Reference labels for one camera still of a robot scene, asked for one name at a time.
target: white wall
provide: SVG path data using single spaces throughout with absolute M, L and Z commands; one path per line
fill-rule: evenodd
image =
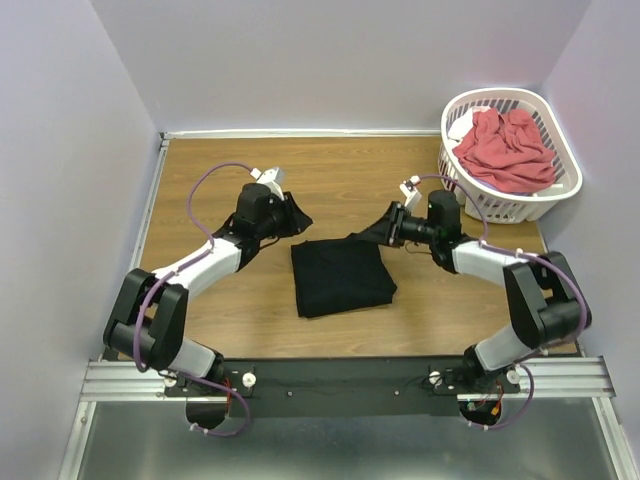
M 536 89 L 588 0 L 92 0 L 162 131 L 439 128 L 478 86 Z
M 0 17 L 0 478 L 57 478 L 157 131 L 87 0 Z
M 593 310 L 584 335 L 604 354 L 615 406 L 640 458 L 640 3 L 596 0 L 544 85 L 585 174 L 575 200 L 542 219 Z

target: laundry basket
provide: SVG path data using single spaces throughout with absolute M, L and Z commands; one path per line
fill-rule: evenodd
M 556 172 L 555 183 L 538 193 L 514 195 L 502 193 L 474 179 L 462 168 L 452 152 L 454 144 L 448 140 L 447 132 L 451 124 L 473 106 L 495 107 L 500 113 L 514 108 L 528 111 L 540 129 L 545 147 L 555 152 L 553 166 Z M 457 180 L 473 197 L 478 208 L 489 222 L 520 223 L 540 218 L 560 200 L 575 195 L 582 186 L 582 173 L 558 122 L 551 112 L 549 104 L 539 95 L 520 88 L 483 88 L 458 95 L 451 100 L 442 113 L 442 146 L 438 157 L 438 169 L 441 175 Z M 460 188 L 443 180 L 445 188 L 452 190 L 465 212 L 480 218 L 473 203 L 466 198 Z

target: red towel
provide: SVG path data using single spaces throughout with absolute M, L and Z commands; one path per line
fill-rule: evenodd
M 504 193 L 535 193 L 556 179 L 553 150 L 542 145 L 531 115 L 521 108 L 473 114 L 473 128 L 453 149 L 474 178 Z

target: black cloth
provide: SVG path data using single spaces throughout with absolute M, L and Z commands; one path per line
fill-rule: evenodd
M 291 247 L 300 317 L 320 317 L 391 303 L 396 284 L 378 245 L 355 234 Z

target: wooden surface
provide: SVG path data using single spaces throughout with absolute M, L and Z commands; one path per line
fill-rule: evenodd
M 244 270 L 195 299 L 187 335 L 227 357 L 460 354 L 508 322 L 503 289 L 451 275 L 428 255 L 382 248 L 398 285 L 392 305 L 307 320 L 296 313 L 291 267 L 290 245 L 360 231 L 389 202 L 402 200 L 402 180 L 435 173 L 439 145 L 438 138 L 429 137 L 172 140 L 142 268 L 173 263 L 204 243 L 185 213 L 185 200 L 209 167 L 223 161 L 260 169 L 280 166 L 286 172 L 284 189 L 314 225 L 261 252 Z M 215 230 L 250 181 L 239 168 L 214 173 L 196 194 L 196 216 Z M 420 188 L 426 197 L 440 186 L 431 181 Z M 424 214 L 425 208 L 423 203 L 416 213 Z M 463 225 L 466 233 L 480 235 L 480 222 L 463 214 Z M 490 241 L 542 251 L 535 223 L 492 225 Z

